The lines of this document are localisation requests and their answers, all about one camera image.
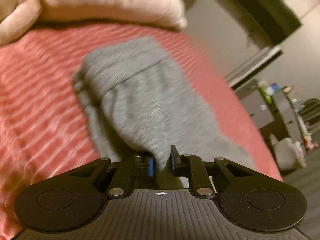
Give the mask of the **grey sweatpants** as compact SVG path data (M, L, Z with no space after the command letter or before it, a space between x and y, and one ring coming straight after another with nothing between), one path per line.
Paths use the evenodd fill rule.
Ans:
M188 186L170 170L172 145L204 161L225 157L256 168L249 154L223 135L208 103L151 37L87 54L73 87L98 154L121 161L135 152L150 153L160 188Z

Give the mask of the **wall mounted television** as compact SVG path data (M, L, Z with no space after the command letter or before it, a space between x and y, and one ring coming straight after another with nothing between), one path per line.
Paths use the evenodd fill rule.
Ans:
M281 44L302 23L284 0L216 0L240 24L247 43L258 48Z

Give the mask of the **grey drawer cabinet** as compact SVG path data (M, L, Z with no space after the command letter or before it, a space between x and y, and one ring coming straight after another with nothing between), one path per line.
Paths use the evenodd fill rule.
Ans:
M257 80L249 81L235 92L257 129L275 124L274 114L261 93Z

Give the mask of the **pink plush pillow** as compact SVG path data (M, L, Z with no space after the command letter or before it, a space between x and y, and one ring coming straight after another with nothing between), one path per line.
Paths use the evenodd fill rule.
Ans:
M92 19L187 26L183 0L1 0L1 45L23 36L36 22Z

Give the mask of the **dark desk with clutter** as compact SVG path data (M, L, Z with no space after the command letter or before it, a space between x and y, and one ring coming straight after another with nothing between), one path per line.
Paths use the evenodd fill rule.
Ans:
M305 154L317 146L312 138L313 132L319 129L319 100L300 101L290 98L289 93L279 90L272 95L272 100L280 114L287 137L293 142L300 142Z

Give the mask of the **pink ribbed bedspread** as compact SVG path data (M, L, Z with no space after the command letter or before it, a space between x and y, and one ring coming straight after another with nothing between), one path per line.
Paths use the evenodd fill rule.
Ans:
M221 131L249 153L259 172L281 180L261 134L208 60L209 44L142 25L43 24L1 48L1 239L21 230L14 213L21 190L97 158L72 87L84 56L141 36L154 37L172 54Z

